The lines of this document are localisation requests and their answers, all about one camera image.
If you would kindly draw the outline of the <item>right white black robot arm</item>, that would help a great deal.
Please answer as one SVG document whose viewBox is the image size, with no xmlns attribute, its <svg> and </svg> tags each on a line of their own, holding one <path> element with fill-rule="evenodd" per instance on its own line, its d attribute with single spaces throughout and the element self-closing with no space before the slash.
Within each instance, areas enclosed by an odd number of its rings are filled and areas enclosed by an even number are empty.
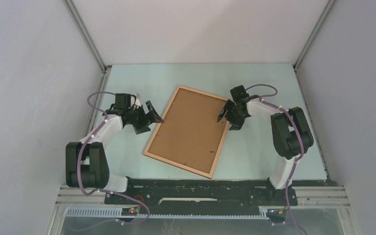
<svg viewBox="0 0 376 235">
<path fill-rule="evenodd" d="M 232 98 L 226 102 L 217 120 L 226 119 L 230 130 L 240 130 L 247 118 L 258 117 L 270 122 L 272 140 L 278 159 L 268 179 L 265 198 L 272 205 L 279 204 L 292 184 L 300 159 L 314 144 L 306 116 L 300 107 L 283 108 L 266 101 L 266 95 L 250 95 L 240 85 L 230 90 Z"/>
</svg>

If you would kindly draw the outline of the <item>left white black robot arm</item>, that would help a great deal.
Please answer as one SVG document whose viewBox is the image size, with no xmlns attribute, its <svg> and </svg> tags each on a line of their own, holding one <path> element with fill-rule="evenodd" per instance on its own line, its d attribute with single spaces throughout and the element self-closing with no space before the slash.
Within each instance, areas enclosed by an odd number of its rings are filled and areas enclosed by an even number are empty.
<svg viewBox="0 0 376 235">
<path fill-rule="evenodd" d="M 105 149 L 127 125 L 142 134 L 151 130 L 151 124 L 164 120 L 150 101 L 142 105 L 138 94 L 116 93 L 114 103 L 101 112 L 103 120 L 96 128 L 66 146 L 66 183 L 71 188 L 116 191 L 117 199 L 129 204 L 135 198 L 135 190 L 128 186 L 128 177 L 110 172 Z"/>
</svg>

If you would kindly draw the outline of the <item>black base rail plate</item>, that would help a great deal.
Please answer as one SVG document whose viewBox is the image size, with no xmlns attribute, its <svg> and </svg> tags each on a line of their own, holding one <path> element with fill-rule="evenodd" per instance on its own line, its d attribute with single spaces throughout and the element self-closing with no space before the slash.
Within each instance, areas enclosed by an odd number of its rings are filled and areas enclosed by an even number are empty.
<svg viewBox="0 0 376 235">
<path fill-rule="evenodd" d="M 257 215 L 262 208 L 297 206 L 292 187 L 272 194 L 267 180 L 132 179 L 125 195 L 142 200 L 142 213 Z"/>
</svg>

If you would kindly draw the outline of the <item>left aluminium corner post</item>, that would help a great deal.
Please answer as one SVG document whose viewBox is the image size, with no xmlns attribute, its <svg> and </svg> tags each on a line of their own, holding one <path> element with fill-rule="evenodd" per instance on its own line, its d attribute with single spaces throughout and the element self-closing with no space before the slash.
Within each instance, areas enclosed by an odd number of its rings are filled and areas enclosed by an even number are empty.
<svg viewBox="0 0 376 235">
<path fill-rule="evenodd" d="M 92 56 L 94 57 L 94 59 L 96 60 L 99 68 L 101 69 L 101 71 L 103 73 L 106 72 L 107 70 L 107 65 L 104 63 L 75 3 L 72 1 L 72 0 L 63 0 L 63 3 L 65 5 L 65 7 L 67 8 L 67 11 L 69 12 L 72 20 L 74 21 L 80 35 L 82 36 L 85 44 L 87 45 L 87 47 L 89 48 Z"/>
</svg>

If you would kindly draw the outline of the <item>aluminium corner post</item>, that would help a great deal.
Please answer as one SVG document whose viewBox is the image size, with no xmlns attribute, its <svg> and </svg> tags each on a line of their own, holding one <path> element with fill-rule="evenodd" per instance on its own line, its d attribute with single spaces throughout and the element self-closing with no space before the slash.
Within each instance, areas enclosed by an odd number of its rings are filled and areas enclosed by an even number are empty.
<svg viewBox="0 0 376 235">
<path fill-rule="evenodd" d="M 72 0 L 63 0 L 63 3 L 65 5 L 65 7 L 67 8 L 67 11 L 69 12 L 72 20 L 74 21 L 80 35 L 82 36 L 85 44 L 87 45 L 87 47 L 89 48 L 92 56 L 94 57 L 94 59 L 96 60 L 99 68 L 101 69 L 101 71 L 103 73 L 106 72 L 107 70 L 107 65 L 104 63 L 75 3 L 72 1 Z"/>
<path fill-rule="evenodd" d="M 300 51 L 295 63 L 293 64 L 294 71 L 297 72 L 302 62 L 306 58 L 309 50 L 311 49 L 317 35 L 321 31 L 324 23 L 326 22 L 330 12 L 334 8 L 334 5 L 337 3 L 337 0 L 328 0 L 325 7 L 323 8 L 318 20 L 316 21 L 309 37 L 307 38 L 302 50 Z"/>
</svg>

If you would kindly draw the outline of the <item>right aluminium corner post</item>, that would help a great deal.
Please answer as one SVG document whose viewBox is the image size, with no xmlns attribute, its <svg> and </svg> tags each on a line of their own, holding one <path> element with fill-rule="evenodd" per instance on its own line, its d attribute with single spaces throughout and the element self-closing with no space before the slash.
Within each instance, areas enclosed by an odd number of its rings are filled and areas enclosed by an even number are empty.
<svg viewBox="0 0 376 235">
<path fill-rule="evenodd" d="M 297 72 L 302 62 L 306 58 L 309 50 L 311 49 L 317 35 L 321 31 L 324 23 L 326 22 L 330 12 L 334 8 L 334 5 L 337 3 L 337 0 L 328 0 L 325 7 L 323 8 L 318 20 L 316 21 L 309 37 L 307 38 L 302 50 L 300 51 L 295 63 L 293 64 L 294 71 Z"/>
</svg>

